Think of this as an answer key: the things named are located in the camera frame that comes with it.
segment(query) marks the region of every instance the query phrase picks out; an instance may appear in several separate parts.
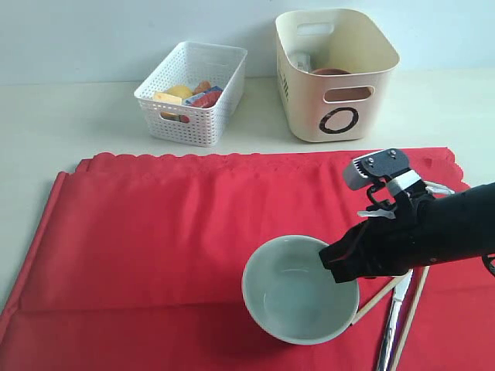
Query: table surface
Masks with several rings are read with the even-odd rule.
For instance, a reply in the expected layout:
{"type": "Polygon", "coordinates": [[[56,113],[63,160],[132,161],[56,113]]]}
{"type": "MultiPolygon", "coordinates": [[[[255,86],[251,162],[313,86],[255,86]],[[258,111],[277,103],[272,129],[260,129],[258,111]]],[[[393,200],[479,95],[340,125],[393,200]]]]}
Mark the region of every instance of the table surface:
{"type": "Polygon", "coordinates": [[[287,126],[275,78],[247,79],[219,144],[149,135],[136,82],[0,87],[0,308],[31,243],[53,180],[99,152],[135,155],[314,152],[448,146],[472,186],[495,181],[495,69],[397,72],[371,133],[307,143],[287,126]]]}

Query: robotic arm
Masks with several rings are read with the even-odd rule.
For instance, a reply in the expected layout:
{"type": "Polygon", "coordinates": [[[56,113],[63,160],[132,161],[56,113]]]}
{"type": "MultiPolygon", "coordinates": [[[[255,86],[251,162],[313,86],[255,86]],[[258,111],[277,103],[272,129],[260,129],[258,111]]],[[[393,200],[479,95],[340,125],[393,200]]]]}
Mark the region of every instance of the robotic arm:
{"type": "Polygon", "coordinates": [[[319,252],[336,282],[398,276],[410,268],[482,257],[495,276],[495,183],[440,199],[398,149],[354,159],[344,171],[352,190],[367,189],[368,219],[319,252]],[[378,201],[387,187],[394,198],[378,201]]]}

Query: chopsticks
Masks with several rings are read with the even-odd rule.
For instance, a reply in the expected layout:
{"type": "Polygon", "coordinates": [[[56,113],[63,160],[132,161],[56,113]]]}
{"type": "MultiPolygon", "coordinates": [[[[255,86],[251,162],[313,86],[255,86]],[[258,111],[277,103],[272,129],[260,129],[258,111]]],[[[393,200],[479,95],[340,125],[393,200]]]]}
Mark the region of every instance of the chopsticks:
{"type": "Polygon", "coordinates": [[[393,280],[391,280],[388,284],[384,286],[379,292],[372,297],[368,301],[368,303],[365,304],[354,316],[353,320],[351,321],[351,325],[355,325],[356,322],[358,322],[365,314],[367,314],[370,309],[372,309],[392,288],[397,286],[397,284],[402,281],[404,276],[397,276],[393,280]]]}
{"type": "Polygon", "coordinates": [[[415,296],[412,299],[411,307],[409,308],[408,317],[405,320],[404,329],[401,332],[401,337],[398,340],[397,348],[395,349],[394,356],[392,359],[392,366],[390,371],[395,371],[401,358],[402,350],[405,346],[405,340],[408,337],[409,329],[411,328],[412,319],[415,317],[416,308],[418,307],[419,298],[425,286],[426,276],[428,276],[428,271],[430,267],[424,267],[421,273],[421,278],[419,280],[418,286],[416,288],[415,296]]]}

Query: white plastic basket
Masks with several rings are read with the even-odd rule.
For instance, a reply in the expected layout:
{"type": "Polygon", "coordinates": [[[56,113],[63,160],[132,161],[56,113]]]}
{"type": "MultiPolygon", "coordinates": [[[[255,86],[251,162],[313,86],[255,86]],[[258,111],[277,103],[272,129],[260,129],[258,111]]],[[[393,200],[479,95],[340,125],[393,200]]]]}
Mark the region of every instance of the white plastic basket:
{"type": "Polygon", "coordinates": [[[399,56],[365,14],[350,9],[295,11],[280,15],[277,27],[279,91],[291,131],[305,141],[362,138],[374,123],[399,56]],[[322,76],[298,70],[294,52],[309,54],[314,68],[350,74],[322,76]],[[328,101],[328,94],[368,94],[328,101]]]}
{"type": "Polygon", "coordinates": [[[246,49],[184,42],[160,63],[134,92],[148,123],[151,135],[189,145],[210,147],[224,132],[230,115],[244,92],[246,49]],[[203,80],[224,91],[211,108],[165,104],[152,100],[155,91],[174,85],[194,88],[203,80]],[[188,123],[166,120],[161,112],[187,116],[188,123]]]}

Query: white wall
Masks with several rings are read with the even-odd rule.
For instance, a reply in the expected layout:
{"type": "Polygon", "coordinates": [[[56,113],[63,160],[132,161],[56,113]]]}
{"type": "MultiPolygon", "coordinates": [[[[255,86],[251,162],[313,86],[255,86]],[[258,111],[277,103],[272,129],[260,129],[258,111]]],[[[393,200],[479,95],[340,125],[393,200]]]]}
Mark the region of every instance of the white wall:
{"type": "Polygon", "coordinates": [[[0,84],[142,80],[183,40],[242,46],[248,75],[273,75],[275,17],[317,8],[367,13],[402,69],[495,66],[491,0],[4,0],[0,84]]]}

